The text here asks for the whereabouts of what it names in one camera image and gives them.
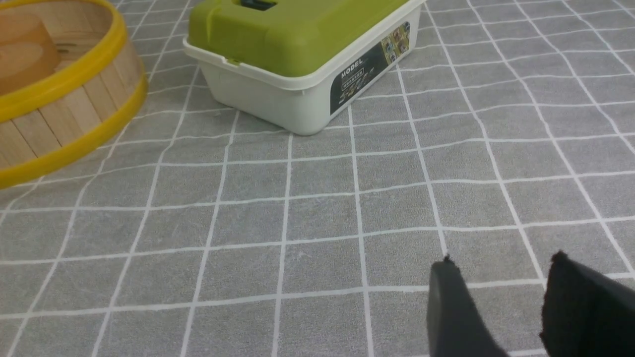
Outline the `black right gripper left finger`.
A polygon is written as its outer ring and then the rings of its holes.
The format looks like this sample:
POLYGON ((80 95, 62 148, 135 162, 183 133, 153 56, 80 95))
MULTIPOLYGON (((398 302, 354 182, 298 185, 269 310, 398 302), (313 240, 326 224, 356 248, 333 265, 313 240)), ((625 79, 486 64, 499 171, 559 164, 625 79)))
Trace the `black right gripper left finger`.
POLYGON ((481 318, 459 267, 446 255, 431 265, 427 338, 432 357, 507 357, 481 318))

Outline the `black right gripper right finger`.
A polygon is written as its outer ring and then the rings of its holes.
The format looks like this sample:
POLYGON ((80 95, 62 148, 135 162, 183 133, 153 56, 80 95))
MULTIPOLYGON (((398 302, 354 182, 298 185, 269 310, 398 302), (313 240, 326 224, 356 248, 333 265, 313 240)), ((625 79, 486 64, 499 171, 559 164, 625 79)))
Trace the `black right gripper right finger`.
POLYGON ((635 292, 558 251, 551 258, 540 338, 550 357, 632 357, 635 292))

